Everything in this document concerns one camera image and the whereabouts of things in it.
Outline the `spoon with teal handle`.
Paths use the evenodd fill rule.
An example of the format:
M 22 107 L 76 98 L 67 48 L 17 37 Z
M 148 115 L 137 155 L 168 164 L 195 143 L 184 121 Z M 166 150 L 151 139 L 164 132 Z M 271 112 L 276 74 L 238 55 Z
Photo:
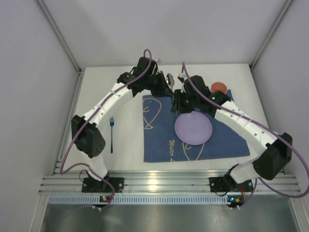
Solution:
M 173 90 L 174 84 L 175 84 L 175 80 L 174 77 L 171 73 L 168 73 L 166 76 L 166 80 L 167 80 L 167 84 L 170 87 L 171 90 Z M 171 97 L 171 113 L 172 116 L 175 117 L 176 113 L 174 112 L 174 96 Z

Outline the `purple plastic plate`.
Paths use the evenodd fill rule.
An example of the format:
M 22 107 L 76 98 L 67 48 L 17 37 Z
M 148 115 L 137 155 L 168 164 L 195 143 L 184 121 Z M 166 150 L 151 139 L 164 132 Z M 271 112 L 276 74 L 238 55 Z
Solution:
M 177 137 L 188 145 L 201 145 L 212 136 L 212 123 L 202 113 L 181 114 L 175 121 L 174 130 Z

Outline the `orange plastic cup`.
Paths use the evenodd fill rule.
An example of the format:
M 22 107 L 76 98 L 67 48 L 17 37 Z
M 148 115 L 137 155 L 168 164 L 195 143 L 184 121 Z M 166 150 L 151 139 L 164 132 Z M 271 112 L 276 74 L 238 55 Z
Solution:
M 228 88 L 227 86 L 222 83 L 222 82 L 215 82 L 211 85 L 211 92 L 216 92 L 216 91 L 221 91 L 223 92 L 224 94 L 227 93 L 228 91 Z

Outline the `blue fish-pattern cloth placemat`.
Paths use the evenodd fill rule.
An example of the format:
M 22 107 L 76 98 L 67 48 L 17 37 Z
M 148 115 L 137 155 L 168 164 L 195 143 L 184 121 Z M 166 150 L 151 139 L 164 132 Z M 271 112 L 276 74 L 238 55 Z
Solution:
M 246 141 L 228 126 L 204 113 L 211 136 L 202 144 L 190 145 L 176 135 L 178 115 L 171 109 L 170 97 L 143 96 L 144 162 L 177 162 L 246 157 Z

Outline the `blue metal fork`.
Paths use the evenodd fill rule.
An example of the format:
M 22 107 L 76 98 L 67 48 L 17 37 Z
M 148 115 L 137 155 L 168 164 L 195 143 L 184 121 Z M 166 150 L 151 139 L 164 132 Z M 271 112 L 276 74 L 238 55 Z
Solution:
M 111 149 L 110 152 L 113 153 L 113 127 L 114 127 L 114 118 L 110 118 L 110 127 L 111 127 Z

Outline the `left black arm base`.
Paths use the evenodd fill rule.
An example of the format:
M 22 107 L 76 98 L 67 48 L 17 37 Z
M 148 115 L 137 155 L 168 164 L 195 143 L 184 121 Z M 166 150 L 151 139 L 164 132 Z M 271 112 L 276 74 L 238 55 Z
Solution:
M 122 177 L 109 177 L 107 181 L 113 186 L 115 193 L 122 192 L 125 179 Z M 112 188 L 103 181 L 98 181 L 92 177 L 83 179 L 83 193 L 112 193 Z

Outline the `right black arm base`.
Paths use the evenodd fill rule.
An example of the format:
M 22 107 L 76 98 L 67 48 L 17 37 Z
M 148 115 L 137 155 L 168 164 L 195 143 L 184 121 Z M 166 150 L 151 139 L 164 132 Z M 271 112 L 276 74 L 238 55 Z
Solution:
M 247 180 L 241 184 L 228 183 L 228 181 L 223 177 L 210 177 L 210 190 L 213 193 L 229 193 L 229 192 L 251 192 L 254 187 L 254 183 L 251 180 Z

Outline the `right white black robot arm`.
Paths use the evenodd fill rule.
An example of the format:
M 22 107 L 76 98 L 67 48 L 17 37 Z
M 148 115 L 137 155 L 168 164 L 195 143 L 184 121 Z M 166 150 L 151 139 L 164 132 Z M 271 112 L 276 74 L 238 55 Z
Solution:
M 289 146 L 293 140 L 289 134 L 272 134 L 254 124 L 227 94 L 219 90 L 211 92 L 201 76 L 187 78 L 180 73 L 177 78 L 182 87 L 174 91 L 173 113 L 190 113 L 198 109 L 209 114 L 242 137 L 258 155 L 243 164 L 234 165 L 226 172 L 224 181 L 230 189 L 251 179 L 273 180 L 291 161 L 292 150 Z

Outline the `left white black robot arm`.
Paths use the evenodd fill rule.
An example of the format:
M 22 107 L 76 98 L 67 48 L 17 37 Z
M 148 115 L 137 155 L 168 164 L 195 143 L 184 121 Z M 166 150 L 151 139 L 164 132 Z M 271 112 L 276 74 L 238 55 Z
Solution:
M 174 78 L 159 69 L 155 60 L 141 57 L 136 67 L 119 76 L 110 92 L 90 111 L 71 120 L 72 140 L 81 152 L 89 175 L 101 181 L 108 174 L 101 155 L 106 141 L 103 128 L 125 103 L 149 90 L 154 97 L 172 97 Z

